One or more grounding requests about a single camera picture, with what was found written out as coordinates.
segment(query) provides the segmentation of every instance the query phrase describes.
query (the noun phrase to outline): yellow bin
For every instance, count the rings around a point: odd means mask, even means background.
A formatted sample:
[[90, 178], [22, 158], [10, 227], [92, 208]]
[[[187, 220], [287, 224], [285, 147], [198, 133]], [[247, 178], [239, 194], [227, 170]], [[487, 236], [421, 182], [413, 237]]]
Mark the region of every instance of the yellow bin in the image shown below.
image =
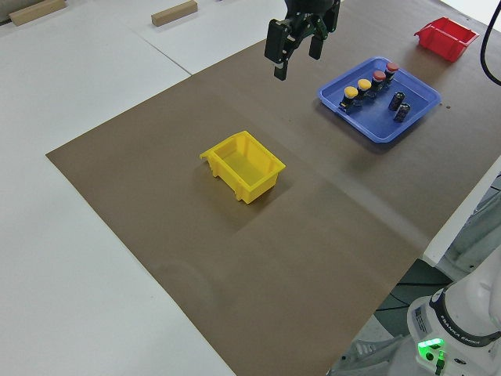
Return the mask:
[[207, 158], [214, 177], [250, 204], [272, 188], [285, 165], [247, 131], [236, 133], [200, 155]]

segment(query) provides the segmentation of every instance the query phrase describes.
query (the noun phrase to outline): wooden block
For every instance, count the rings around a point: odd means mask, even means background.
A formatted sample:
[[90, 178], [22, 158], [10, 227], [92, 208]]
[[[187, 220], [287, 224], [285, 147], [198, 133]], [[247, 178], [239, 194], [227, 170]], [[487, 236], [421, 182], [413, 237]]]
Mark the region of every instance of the wooden block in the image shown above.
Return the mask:
[[162, 26], [171, 21], [178, 20], [181, 17], [188, 16], [191, 13], [195, 13], [197, 10], [198, 4], [190, 0], [189, 2], [183, 2], [182, 4], [163, 10], [162, 12], [152, 14], [151, 22], [155, 26]]
[[66, 7], [64, 0], [44, 0], [27, 8], [9, 14], [10, 19], [16, 26], [47, 16]]

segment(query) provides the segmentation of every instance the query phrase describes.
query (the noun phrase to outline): brown paper sheet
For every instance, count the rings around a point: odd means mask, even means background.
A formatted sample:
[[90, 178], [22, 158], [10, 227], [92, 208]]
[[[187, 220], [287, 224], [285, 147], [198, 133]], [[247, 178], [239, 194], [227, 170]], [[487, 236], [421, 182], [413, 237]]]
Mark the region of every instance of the brown paper sheet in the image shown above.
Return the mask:
[[[485, 30], [440, 2], [350, 0], [285, 82], [259, 43], [48, 156], [236, 374], [323, 375], [500, 154], [481, 42], [449, 63], [413, 37], [440, 16]], [[493, 66], [500, 50], [495, 33]], [[316, 99], [376, 55], [443, 99], [382, 146]], [[287, 165], [251, 205], [198, 158], [244, 129]]]

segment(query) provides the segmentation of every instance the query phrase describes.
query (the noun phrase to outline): red plastic container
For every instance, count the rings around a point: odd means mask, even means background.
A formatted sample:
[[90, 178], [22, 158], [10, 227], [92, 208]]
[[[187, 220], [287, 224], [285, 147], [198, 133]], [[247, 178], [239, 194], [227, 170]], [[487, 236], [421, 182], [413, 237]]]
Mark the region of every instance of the red plastic container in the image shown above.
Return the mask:
[[435, 20], [414, 35], [420, 37], [420, 45], [449, 61], [459, 59], [478, 34], [447, 17]]

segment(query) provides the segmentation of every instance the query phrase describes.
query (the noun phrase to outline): blue tray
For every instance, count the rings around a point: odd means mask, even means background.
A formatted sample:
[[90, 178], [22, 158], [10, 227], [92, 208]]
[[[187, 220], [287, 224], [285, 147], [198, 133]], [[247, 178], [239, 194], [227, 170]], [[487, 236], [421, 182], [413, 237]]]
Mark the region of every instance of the blue tray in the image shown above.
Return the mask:
[[[324, 85], [319, 90], [322, 103], [375, 143], [389, 143], [414, 122], [440, 103], [440, 94], [409, 72], [400, 68], [389, 88], [382, 89], [375, 100], [366, 99], [362, 107], [352, 107], [348, 114], [339, 108], [346, 86], [357, 86], [360, 78], [372, 79], [374, 71], [384, 71], [390, 60], [372, 57]], [[395, 92], [404, 92], [411, 111], [402, 123], [393, 120], [395, 111], [388, 104]]]

